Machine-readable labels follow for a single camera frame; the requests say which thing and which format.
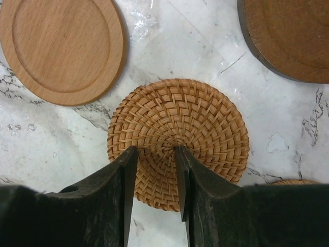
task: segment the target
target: round wooden plate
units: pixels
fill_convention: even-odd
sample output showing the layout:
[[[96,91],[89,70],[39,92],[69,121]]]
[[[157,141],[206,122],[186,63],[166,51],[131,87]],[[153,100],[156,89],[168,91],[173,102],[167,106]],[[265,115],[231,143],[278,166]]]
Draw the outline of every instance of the round wooden plate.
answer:
[[[328,0],[238,0],[251,52],[289,79],[329,83]]]
[[[89,103],[126,61],[122,18],[110,0],[4,0],[0,40],[21,82],[60,105]]]

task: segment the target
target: marble surface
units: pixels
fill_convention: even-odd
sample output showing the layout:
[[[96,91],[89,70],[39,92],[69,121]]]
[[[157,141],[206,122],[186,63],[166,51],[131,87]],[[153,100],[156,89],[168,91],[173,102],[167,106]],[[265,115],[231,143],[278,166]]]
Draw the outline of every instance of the marble surface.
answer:
[[[80,107],[47,103],[17,80],[0,53],[0,184],[58,192],[108,163],[107,128],[139,85],[191,78],[242,113],[250,157],[240,185],[329,182],[329,85],[284,79],[248,50],[236,0],[117,0],[130,34],[126,69],[104,97]],[[178,213],[134,199],[129,246],[187,246]]]

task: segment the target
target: wicker strand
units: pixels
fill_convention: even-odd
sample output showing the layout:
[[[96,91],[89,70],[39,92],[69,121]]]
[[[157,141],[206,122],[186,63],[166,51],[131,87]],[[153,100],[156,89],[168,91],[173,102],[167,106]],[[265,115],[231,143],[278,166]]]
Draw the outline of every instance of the wicker strand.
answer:
[[[108,156],[138,148],[135,197],[155,208],[179,211],[174,147],[188,147],[211,170],[237,183],[245,170],[249,138],[235,105],[217,89],[193,80],[162,80],[138,87],[116,109]]]

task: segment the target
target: marble countertop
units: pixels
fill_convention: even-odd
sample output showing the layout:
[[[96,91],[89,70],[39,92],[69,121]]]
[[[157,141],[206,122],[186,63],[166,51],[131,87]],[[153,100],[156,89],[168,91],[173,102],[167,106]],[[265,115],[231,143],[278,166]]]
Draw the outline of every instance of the marble countertop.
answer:
[[[61,107],[39,99],[0,54],[0,184],[58,192],[108,164],[116,107],[132,89],[164,78],[206,82],[236,104],[251,147],[239,185],[329,182],[329,85],[287,80],[264,67],[243,39],[236,0],[117,3],[129,59],[114,88],[94,103]],[[187,246],[179,213],[134,199],[129,246]]]

